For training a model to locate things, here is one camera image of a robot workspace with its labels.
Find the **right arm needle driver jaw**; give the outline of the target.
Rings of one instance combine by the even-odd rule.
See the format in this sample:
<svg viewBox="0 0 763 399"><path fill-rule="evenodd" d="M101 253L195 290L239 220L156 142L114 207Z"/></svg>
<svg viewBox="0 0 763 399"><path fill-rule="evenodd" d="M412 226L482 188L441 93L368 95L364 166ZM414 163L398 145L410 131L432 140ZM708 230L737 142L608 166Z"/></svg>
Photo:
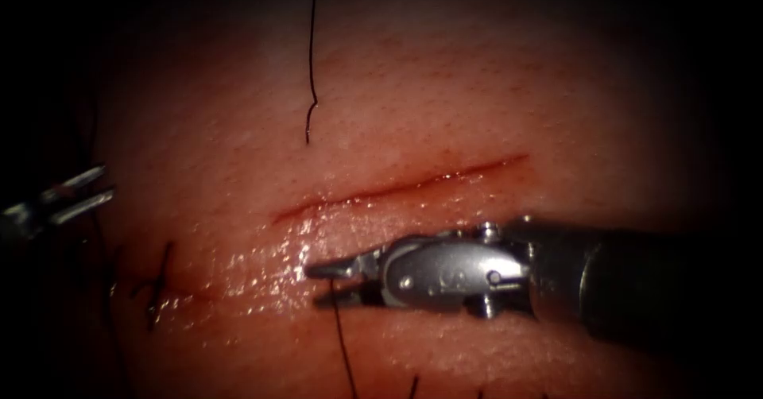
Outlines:
<svg viewBox="0 0 763 399"><path fill-rule="evenodd" d="M304 275L315 280L342 280L350 279L359 273L356 258L342 258L323 261L304 267Z"/></svg>
<svg viewBox="0 0 763 399"><path fill-rule="evenodd" d="M378 281L362 281L346 286L329 281L327 291L314 297L315 308L382 306L382 288Z"/></svg>

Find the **left arm needle driver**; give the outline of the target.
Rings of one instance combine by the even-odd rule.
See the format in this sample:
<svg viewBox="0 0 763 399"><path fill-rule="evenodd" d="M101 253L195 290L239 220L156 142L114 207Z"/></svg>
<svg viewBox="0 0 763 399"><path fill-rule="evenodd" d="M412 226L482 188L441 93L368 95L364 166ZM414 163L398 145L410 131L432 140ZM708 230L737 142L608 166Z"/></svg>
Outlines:
<svg viewBox="0 0 763 399"><path fill-rule="evenodd" d="M22 200L1 211L1 244L18 246L34 240L51 227L50 216L59 200L52 191Z"/></svg>

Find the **left arm needle driver jaw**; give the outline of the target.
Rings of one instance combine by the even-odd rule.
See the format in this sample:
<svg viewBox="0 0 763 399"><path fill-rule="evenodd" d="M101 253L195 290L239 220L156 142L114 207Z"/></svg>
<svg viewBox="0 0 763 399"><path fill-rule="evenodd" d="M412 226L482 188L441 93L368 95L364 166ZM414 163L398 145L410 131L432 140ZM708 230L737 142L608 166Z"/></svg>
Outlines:
<svg viewBox="0 0 763 399"><path fill-rule="evenodd" d="M70 179L42 192L43 201L58 201L64 198L73 198L76 193L103 176L106 171L105 165L96 165Z"/></svg>
<svg viewBox="0 0 763 399"><path fill-rule="evenodd" d="M115 195L114 188L107 188L101 192L89 196L85 199L69 204L68 206L61 208L59 211L50 215L50 224L58 227L69 221L91 212L98 207L110 202Z"/></svg>

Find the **right arm needle driver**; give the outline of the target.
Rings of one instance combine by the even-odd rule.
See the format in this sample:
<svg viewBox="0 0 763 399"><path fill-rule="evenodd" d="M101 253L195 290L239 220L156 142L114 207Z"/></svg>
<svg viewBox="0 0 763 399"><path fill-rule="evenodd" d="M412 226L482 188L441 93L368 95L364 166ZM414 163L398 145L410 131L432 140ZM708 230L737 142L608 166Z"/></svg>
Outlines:
<svg viewBox="0 0 763 399"><path fill-rule="evenodd" d="M496 223L409 235L360 256L357 271L389 307L491 319L530 314L529 262Z"/></svg>

